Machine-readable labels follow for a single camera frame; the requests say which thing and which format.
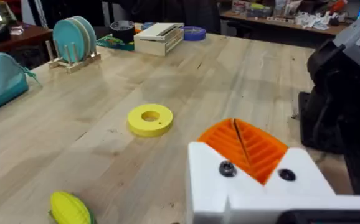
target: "yellow object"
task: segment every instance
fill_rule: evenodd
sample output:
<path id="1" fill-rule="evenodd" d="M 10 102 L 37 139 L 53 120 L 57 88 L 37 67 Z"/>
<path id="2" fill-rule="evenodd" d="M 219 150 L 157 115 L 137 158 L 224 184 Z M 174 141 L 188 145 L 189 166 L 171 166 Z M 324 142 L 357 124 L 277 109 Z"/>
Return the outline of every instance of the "yellow object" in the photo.
<path id="1" fill-rule="evenodd" d="M 264 5 L 262 5 L 262 4 L 257 4 L 257 3 L 252 3 L 252 4 L 250 5 L 250 7 L 251 7 L 252 9 L 264 9 L 264 8 L 265 8 Z"/>
<path id="2" fill-rule="evenodd" d="M 172 111 L 162 105 L 140 105 L 128 114 L 130 131 L 143 137 L 159 136 L 168 131 L 172 123 Z"/>
<path id="3" fill-rule="evenodd" d="M 58 224 L 91 224 L 92 218 L 87 207 L 74 195 L 54 192 L 51 195 L 51 214 Z"/>

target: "blue tape roll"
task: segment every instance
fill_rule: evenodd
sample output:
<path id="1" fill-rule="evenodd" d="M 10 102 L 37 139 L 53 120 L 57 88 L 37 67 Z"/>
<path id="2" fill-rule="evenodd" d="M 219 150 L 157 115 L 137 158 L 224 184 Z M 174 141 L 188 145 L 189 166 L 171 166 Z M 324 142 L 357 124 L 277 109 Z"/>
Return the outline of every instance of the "blue tape roll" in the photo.
<path id="1" fill-rule="evenodd" d="M 187 41 L 198 41 L 203 40 L 206 37 L 206 30 L 200 27 L 185 26 L 184 29 L 184 40 Z"/>

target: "black screw head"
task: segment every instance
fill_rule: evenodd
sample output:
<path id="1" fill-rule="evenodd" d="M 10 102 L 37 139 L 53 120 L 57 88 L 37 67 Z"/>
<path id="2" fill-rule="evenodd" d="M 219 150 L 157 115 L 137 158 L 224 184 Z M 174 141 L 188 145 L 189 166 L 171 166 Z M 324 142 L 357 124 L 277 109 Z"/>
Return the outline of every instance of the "black screw head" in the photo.
<path id="1" fill-rule="evenodd" d="M 237 170 L 230 161 L 223 161 L 220 163 L 219 172 L 224 177 L 233 177 L 237 174 Z"/>
<path id="2" fill-rule="evenodd" d="M 292 170 L 288 170 L 288 169 L 280 169 L 278 171 L 278 174 L 280 175 L 280 177 L 286 181 L 295 181 L 296 180 L 296 175 L 294 172 L 292 172 Z"/>

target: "disc rack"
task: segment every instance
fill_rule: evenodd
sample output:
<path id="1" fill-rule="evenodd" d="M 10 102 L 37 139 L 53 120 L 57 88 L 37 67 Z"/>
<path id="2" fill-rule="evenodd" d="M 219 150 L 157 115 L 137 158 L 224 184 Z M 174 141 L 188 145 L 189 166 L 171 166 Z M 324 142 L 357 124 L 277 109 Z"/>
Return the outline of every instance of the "disc rack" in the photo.
<path id="1" fill-rule="evenodd" d="M 65 54 L 67 55 L 67 58 L 69 58 L 70 60 L 66 61 L 61 55 L 60 52 L 58 51 L 58 45 L 57 45 L 57 41 L 54 40 L 54 47 L 55 47 L 55 52 L 57 53 L 57 58 L 54 58 L 53 55 L 53 51 L 51 49 L 51 44 L 50 41 L 46 41 L 45 42 L 46 46 L 47 46 L 47 51 L 49 53 L 49 57 L 50 57 L 50 61 L 48 62 L 49 67 L 50 68 L 55 68 L 58 66 L 63 66 L 67 69 L 67 73 L 72 73 L 72 72 L 76 72 L 77 70 L 83 68 L 84 66 L 96 61 L 96 60 L 101 60 L 101 54 L 97 52 L 97 50 L 95 50 L 94 52 L 92 52 L 90 55 L 86 56 L 83 60 L 79 60 L 79 57 L 77 55 L 76 52 L 76 45 L 75 43 L 72 42 L 72 48 L 73 48 L 73 52 L 75 55 L 75 62 L 72 62 L 70 54 L 69 54 L 69 47 L 68 45 L 64 46 L 65 49 Z"/>

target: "wooden table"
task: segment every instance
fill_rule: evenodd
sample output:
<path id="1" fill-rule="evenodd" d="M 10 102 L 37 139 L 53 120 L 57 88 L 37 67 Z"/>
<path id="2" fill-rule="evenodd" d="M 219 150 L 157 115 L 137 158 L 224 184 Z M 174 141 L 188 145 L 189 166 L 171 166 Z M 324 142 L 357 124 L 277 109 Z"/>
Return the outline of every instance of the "wooden table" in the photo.
<path id="1" fill-rule="evenodd" d="M 208 34 L 166 57 L 98 51 L 102 61 L 73 74 L 34 69 L 43 87 L 29 79 L 30 90 L 0 108 L 0 223 L 48 223 L 50 194 L 66 190 L 99 224 L 184 224 L 187 144 L 207 128 L 240 118 L 300 146 L 291 116 L 313 86 L 312 49 Z M 143 103 L 171 109 L 166 134 L 127 130 L 127 113 Z M 342 158 L 326 161 L 339 191 Z"/>
<path id="2" fill-rule="evenodd" d="M 11 35 L 9 40 L 0 42 L 0 52 L 9 52 L 23 45 L 40 45 L 52 37 L 52 30 L 33 26 L 29 24 L 22 24 L 25 31 L 21 35 Z"/>
<path id="3" fill-rule="evenodd" d="M 220 16 L 223 19 L 238 20 L 241 22 L 248 22 L 248 23 L 266 24 L 270 26 L 287 27 L 291 29 L 305 30 L 308 32 L 327 34 L 327 35 L 336 35 L 347 27 L 347 25 L 341 24 L 339 26 L 329 26 L 329 29 L 326 30 L 319 30 L 311 27 L 303 28 L 301 25 L 291 24 L 289 22 L 278 22 L 278 21 L 270 21 L 264 18 L 245 17 L 243 15 L 233 13 L 231 10 L 221 13 Z"/>

